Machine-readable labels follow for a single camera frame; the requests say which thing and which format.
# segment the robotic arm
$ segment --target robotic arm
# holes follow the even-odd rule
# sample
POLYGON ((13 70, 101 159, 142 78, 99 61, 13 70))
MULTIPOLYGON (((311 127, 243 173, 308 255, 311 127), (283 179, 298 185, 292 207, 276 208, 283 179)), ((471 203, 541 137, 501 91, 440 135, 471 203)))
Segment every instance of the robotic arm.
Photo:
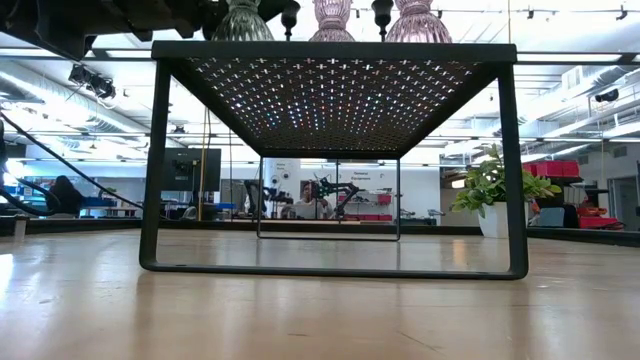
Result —
POLYGON ((349 200, 351 200, 358 193, 358 191, 360 191, 360 188, 353 185, 352 183, 332 184, 327 180, 327 177, 323 177, 318 181, 318 183, 319 186, 314 186, 314 189, 316 189, 316 191, 314 191, 313 196, 315 198, 321 198, 329 194, 341 192, 347 195, 339 204, 336 205, 336 216, 339 219, 342 219, 344 217, 345 205, 347 205, 349 200))

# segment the desk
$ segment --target desk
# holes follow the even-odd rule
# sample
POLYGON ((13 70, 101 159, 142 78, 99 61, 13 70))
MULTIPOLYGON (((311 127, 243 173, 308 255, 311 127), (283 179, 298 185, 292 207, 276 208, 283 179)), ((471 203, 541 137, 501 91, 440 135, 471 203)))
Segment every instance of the desk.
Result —
POLYGON ((86 210, 87 211, 87 216, 91 216, 91 210, 103 210, 107 212, 107 216, 118 216, 118 213, 120 211, 124 212, 124 217, 135 217, 136 216, 136 211, 140 210, 138 208, 134 208, 134 207, 115 207, 115 206, 90 206, 90 207, 83 207, 80 209, 80 211, 82 210, 86 210))

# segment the black candlestick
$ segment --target black candlestick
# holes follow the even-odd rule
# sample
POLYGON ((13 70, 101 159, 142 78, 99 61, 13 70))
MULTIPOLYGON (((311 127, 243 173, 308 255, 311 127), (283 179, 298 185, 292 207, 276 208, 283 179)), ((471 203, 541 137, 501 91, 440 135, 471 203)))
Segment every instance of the black candlestick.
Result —
POLYGON ((380 27, 380 38, 384 42, 387 35, 387 25, 391 22, 391 8, 393 8, 393 0, 375 0, 371 4, 373 12, 376 14, 376 25, 380 27))
POLYGON ((289 3, 282 10, 282 17, 280 22, 287 29, 284 35, 287 37, 287 41, 291 40, 291 29, 293 29, 298 23, 297 15, 300 11, 300 4, 295 0, 289 1, 289 3))

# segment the glass vase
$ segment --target glass vase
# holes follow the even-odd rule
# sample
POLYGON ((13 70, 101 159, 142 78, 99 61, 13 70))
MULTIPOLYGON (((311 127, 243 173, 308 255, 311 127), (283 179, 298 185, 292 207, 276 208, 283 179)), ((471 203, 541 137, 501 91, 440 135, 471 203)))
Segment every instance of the glass vase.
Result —
POLYGON ((437 16, 431 13, 433 0, 395 0, 400 19, 389 30, 386 41, 450 43, 451 35, 437 16))
POLYGON ((216 41, 270 41, 273 35, 258 15, 260 0, 227 0, 229 13, 216 29, 216 41))
POLYGON ((314 0, 318 31, 309 41, 355 41, 347 31, 352 0, 314 0))

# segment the pink glass vase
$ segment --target pink glass vase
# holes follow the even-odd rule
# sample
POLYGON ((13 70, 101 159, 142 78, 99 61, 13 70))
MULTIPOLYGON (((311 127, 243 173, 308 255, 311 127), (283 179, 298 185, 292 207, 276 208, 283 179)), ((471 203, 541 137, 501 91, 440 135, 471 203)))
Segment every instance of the pink glass vase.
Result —
POLYGON ((450 43, 451 35, 442 21, 431 13, 433 0, 395 0, 400 19, 389 30, 386 41, 450 43))
POLYGON ((352 0, 314 0, 318 31, 309 41, 355 41, 347 32, 352 0))

